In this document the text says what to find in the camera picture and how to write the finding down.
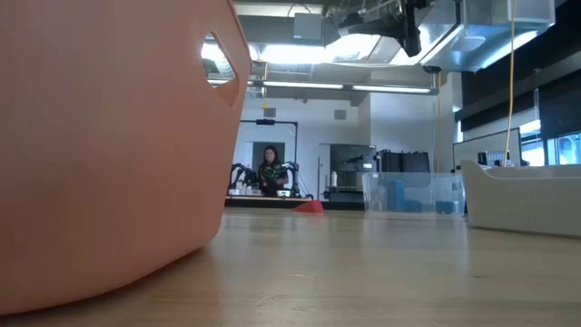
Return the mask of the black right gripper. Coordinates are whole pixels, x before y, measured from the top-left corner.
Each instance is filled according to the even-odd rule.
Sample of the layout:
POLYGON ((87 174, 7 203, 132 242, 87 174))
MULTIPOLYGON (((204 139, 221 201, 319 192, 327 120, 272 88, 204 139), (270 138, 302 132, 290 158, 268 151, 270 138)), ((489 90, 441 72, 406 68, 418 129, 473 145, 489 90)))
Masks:
POLYGON ((423 0, 326 0, 324 22, 340 36, 405 37, 402 48, 413 57, 421 51, 415 10, 422 8, 423 0))

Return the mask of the ceiling light strip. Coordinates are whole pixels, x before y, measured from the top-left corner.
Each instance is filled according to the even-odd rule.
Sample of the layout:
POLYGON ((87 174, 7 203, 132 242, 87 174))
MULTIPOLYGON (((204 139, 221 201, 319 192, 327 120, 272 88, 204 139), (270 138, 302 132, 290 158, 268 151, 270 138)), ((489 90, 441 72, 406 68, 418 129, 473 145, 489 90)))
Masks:
POLYGON ((261 83, 262 87, 304 88, 304 89, 322 89, 322 90, 343 89, 343 84, 303 83, 303 82, 283 82, 283 81, 263 81, 261 83))
POLYGON ((358 85, 351 87, 353 91, 369 93, 390 93, 390 94, 431 94, 431 88, 405 87, 394 85, 358 85))

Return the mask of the grey ceiling box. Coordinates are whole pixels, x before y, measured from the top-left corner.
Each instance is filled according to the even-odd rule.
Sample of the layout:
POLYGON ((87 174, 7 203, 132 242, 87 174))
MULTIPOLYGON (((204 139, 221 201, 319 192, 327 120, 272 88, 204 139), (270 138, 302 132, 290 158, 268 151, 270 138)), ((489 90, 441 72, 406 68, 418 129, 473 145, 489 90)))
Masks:
POLYGON ((322 38, 323 17, 320 14, 296 13, 293 18, 293 38, 315 41, 322 38))

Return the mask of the black cabinets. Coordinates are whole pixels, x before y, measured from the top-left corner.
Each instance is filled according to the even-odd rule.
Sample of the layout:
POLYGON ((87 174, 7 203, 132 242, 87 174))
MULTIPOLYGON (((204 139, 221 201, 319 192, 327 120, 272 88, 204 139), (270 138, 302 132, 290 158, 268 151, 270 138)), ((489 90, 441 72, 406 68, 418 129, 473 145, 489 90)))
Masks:
POLYGON ((378 171, 383 173, 429 173, 430 165, 426 152, 391 152, 381 150, 376 154, 378 171))

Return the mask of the grey partition panel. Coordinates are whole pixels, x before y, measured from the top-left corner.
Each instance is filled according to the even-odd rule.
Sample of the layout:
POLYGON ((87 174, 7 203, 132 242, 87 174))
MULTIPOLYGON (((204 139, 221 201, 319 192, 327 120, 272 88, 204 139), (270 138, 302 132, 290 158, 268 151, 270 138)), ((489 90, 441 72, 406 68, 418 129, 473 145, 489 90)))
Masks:
POLYGON ((498 132, 480 136, 462 143, 453 144, 453 167, 456 171, 461 169, 460 164, 464 160, 478 161, 480 153, 488 153, 486 165, 493 165, 495 161, 502 161, 506 150, 506 139, 508 140, 508 163, 507 166, 520 166, 521 136, 518 128, 509 131, 498 132))

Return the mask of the black shelf unit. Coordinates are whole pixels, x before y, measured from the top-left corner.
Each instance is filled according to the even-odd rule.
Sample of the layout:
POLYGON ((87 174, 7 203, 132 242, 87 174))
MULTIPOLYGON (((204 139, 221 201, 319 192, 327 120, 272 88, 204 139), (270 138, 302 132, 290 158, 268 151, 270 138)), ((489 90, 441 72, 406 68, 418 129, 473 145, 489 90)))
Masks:
POLYGON ((332 144, 330 146, 330 174, 338 174, 338 187, 328 187, 330 202, 362 203, 362 178, 365 173, 377 171, 376 147, 373 145, 332 144))

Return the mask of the clear plastic bin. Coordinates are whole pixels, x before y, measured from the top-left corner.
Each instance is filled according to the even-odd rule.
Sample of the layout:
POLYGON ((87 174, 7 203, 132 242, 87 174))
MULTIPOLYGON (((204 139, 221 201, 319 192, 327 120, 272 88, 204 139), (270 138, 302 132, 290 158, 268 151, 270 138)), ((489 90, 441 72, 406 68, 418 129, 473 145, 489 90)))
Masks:
POLYGON ((465 212, 466 195, 461 174, 454 173, 365 173, 362 178, 363 202, 367 212, 395 213, 387 208, 387 184, 401 180, 405 184, 405 201, 423 204, 422 213, 436 213, 435 201, 457 203, 455 214, 465 212))

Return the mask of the person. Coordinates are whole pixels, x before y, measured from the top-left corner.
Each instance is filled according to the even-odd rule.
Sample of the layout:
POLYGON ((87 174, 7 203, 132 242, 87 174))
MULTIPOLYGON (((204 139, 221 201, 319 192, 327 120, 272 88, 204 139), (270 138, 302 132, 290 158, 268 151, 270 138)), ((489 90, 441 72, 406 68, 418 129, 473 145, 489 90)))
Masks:
POLYGON ((264 149, 258 177, 260 190, 267 197, 277 197, 278 191, 283 190, 289 181, 287 170, 282 166, 278 151, 273 145, 264 149))

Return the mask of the red toy block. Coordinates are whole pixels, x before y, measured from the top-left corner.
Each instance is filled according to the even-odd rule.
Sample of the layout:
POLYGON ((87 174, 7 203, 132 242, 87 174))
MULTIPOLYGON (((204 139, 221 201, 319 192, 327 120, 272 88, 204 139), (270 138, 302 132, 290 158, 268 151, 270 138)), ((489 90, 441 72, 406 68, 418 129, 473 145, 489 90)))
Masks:
POLYGON ((319 200, 312 200, 300 204, 293 209, 294 212, 298 213, 324 213, 324 208, 322 202, 319 200))

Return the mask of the white plastic bin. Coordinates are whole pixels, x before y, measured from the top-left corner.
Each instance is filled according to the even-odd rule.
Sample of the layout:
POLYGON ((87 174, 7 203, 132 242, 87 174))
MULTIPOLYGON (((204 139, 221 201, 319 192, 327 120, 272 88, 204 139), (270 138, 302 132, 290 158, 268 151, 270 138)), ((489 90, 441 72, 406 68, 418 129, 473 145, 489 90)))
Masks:
POLYGON ((581 238, 581 164, 495 167, 463 161, 474 228, 581 238))

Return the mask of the background work table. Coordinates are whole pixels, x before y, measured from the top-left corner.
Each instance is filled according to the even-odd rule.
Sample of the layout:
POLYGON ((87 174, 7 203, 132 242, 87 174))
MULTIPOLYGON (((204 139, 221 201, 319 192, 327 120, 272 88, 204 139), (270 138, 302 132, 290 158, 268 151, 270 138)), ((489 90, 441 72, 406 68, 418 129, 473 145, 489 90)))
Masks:
POLYGON ((232 195, 225 198, 225 207, 294 209, 311 202, 311 198, 232 195))

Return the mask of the orange plastic bin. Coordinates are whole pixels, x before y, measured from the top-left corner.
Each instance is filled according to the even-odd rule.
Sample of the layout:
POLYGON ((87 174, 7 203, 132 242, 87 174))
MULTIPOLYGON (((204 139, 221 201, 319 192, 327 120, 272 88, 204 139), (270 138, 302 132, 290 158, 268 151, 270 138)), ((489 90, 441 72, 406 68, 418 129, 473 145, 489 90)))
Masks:
POLYGON ((209 243, 250 70, 232 0, 0 0, 0 316, 209 243))

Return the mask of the silver ventilation duct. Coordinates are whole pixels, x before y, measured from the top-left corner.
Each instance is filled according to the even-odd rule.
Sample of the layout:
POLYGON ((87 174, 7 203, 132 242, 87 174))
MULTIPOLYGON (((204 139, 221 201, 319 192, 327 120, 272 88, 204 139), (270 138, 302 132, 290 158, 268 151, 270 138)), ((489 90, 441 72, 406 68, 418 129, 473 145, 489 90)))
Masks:
POLYGON ((382 37, 373 64, 438 66, 476 72, 543 34, 556 22, 561 0, 436 0, 416 10, 421 51, 409 56, 382 37))

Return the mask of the black gantry frame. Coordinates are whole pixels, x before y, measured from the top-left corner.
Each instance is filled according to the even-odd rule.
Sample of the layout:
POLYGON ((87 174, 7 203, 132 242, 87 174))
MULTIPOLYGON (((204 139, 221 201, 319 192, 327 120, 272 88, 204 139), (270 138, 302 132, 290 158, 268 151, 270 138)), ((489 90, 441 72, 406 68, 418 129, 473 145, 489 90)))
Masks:
POLYGON ((292 136, 294 138, 294 158, 290 163, 284 163, 283 166, 286 168, 290 168, 291 175, 293 177, 292 180, 292 193, 295 197, 300 197, 300 184, 299 184, 299 166, 297 164, 297 157, 298 157, 298 133, 299 133, 299 123, 293 121, 277 121, 273 119, 256 119, 256 120, 248 120, 242 119, 241 124, 256 124, 256 125, 276 125, 276 124, 289 124, 294 127, 294 132, 292 136))

